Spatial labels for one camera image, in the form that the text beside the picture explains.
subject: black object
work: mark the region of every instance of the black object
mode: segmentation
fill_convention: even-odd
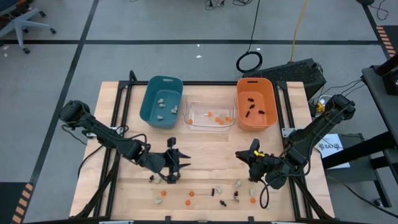
[[[241,73],[257,71],[257,70],[259,70],[261,68],[261,65],[262,65],[262,56],[261,56],[261,54],[259,52],[250,51],[251,43],[253,42],[254,29],[256,28],[256,23],[257,23],[257,15],[259,13],[259,6],[260,6],[260,1],[257,2],[256,16],[254,17],[254,24],[253,24],[253,30],[251,32],[249,48],[246,51],[246,53],[244,53],[242,56],[240,56],[238,58],[238,60],[236,61],[236,69],[238,69],[238,71],[240,71]],[[256,55],[259,58],[259,62],[258,62],[258,64],[255,67],[253,67],[251,69],[248,69],[248,70],[243,70],[241,68],[241,65],[240,65],[241,64],[241,60],[244,57],[248,56],[248,55]]]
[[[325,83],[319,65],[312,58],[243,74],[243,78],[266,78],[277,81],[303,82],[309,100]]]
[[[224,207],[226,207],[226,204],[225,204],[225,202],[223,200],[220,200],[220,204],[224,205]]]
[[[398,96],[398,70],[385,74],[383,82],[389,95]]]

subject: teal bin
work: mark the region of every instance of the teal bin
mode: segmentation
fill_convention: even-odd
[[[183,83],[178,78],[156,76],[149,80],[147,91],[141,105],[139,116],[154,128],[172,129],[177,122],[180,112]],[[164,100],[164,108],[159,107],[158,101]],[[171,112],[177,105],[177,114]]]

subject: gray floor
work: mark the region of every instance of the gray floor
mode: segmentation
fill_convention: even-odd
[[[58,34],[32,29],[25,38],[78,40],[92,2],[36,0],[33,6],[44,10],[47,17],[33,20],[53,25]],[[100,0],[87,39],[249,39],[256,3],[238,7],[227,1],[224,8],[206,11],[202,0]],[[292,40],[302,4],[303,0],[262,1],[254,38]],[[381,22],[374,17],[376,23],[398,25],[394,12],[398,1],[387,0],[384,8],[391,9],[389,18]],[[362,6],[345,0],[309,1],[297,38],[377,40]],[[15,39],[15,35],[9,34],[4,39]],[[0,111],[0,117],[3,125],[9,127],[0,135],[0,141],[8,146],[1,151],[0,182],[29,181],[76,50],[76,45],[27,47],[30,55],[25,55],[17,45],[0,49],[0,103],[8,105],[7,110]],[[236,44],[85,45],[67,100],[79,99],[95,108],[101,82],[125,80],[130,70],[135,71],[139,80],[149,80],[156,75],[182,80],[237,80],[241,74],[235,69],[235,62],[247,47]],[[253,45],[252,49],[259,49],[263,55],[263,68],[286,63],[291,52],[290,45]],[[325,89],[357,80],[362,68],[386,59],[378,45],[297,45],[295,60],[306,58],[322,64],[328,81]],[[247,58],[242,64],[249,68],[255,62]],[[349,98],[356,103],[356,114],[352,120],[338,125],[336,132],[363,133],[364,137],[371,138],[386,130],[366,87],[356,90]],[[60,130],[58,124],[25,222],[67,218],[84,148]],[[397,184],[389,170],[380,170],[380,173],[393,203],[390,210],[398,213]],[[350,186],[369,200],[377,197],[371,182]],[[329,189],[338,218],[372,223],[394,221],[342,186],[331,182]]]

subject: orange warning stripe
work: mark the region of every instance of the orange warning stripe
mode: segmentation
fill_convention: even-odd
[[[385,48],[387,49],[388,54],[390,55],[390,57],[393,57],[396,54],[396,51],[394,50],[390,39],[388,39],[386,31],[384,31],[384,28],[382,26],[376,26],[376,29],[380,35],[381,40],[383,41]]]
[[[33,185],[26,184],[25,189],[22,191],[21,198],[18,201],[18,205],[15,209],[15,214],[12,217],[13,223],[18,223],[18,224],[22,223],[32,193],[33,193]]]

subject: black floor stripe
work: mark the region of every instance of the black floor stripe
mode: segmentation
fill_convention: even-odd
[[[292,45],[293,40],[253,40],[252,44]],[[250,44],[250,40],[86,40],[85,44],[167,45],[167,44]],[[296,40],[297,45],[379,45],[377,40]]]
[[[58,113],[62,109],[63,104],[65,103],[65,99],[68,94],[70,83],[72,82],[72,78],[73,78],[73,75],[75,74],[76,66],[78,64],[81,51],[83,50],[84,41],[87,38],[88,30],[89,30],[91,22],[93,21],[93,18],[94,18],[94,13],[96,11],[98,1],[99,0],[94,0],[93,5],[91,6],[90,13],[88,14],[85,28],[83,29],[83,33],[81,34],[78,46],[76,48],[75,55],[73,56],[73,60],[71,62],[71,65],[70,65],[70,68],[68,71],[68,75],[65,79],[65,83],[63,84],[62,91],[61,91],[60,97],[58,99],[57,105],[55,107],[54,114],[52,115],[49,129],[47,130],[47,134],[45,135],[44,142],[43,142],[42,148],[40,150],[39,157],[37,158],[36,165],[34,167],[32,176],[30,177],[30,182],[33,183],[34,186],[37,185],[37,181],[39,179],[40,173],[43,168],[44,160],[49,151],[50,143],[51,143],[55,128],[57,127],[57,123],[58,123]]]
[[[2,40],[2,44],[18,44],[18,40]],[[79,44],[79,40],[24,40],[24,44]]]
[[[79,44],[79,40],[25,40],[25,44]],[[3,44],[18,44],[3,40]],[[250,40],[85,40],[98,45],[249,44]],[[291,45],[293,40],[253,40],[253,44]],[[378,40],[296,40],[296,45],[379,45]]]
[[[366,17],[368,17],[368,20],[369,20],[369,22],[371,24],[371,27],[372,27],[373,32],[374,32],[374,35],[376,35],[378,41],[380,42],[381,48],[383,49],[383,52],[384,52],[384,56],[386,56],[386,59],[389,59],[390,55],[388,54],[388,51],[385,48],[385,46],[382,44],[381,37],[380,37],[379,32],[377,31],[377,28],[376,28],[377,27],[376,22],[373,19],[373,16],[372,16],[371,11],[369,10],[369,7],[365,6],[365,5],[362,5],[362,7],[363,7],[363,10],[365,10]]]

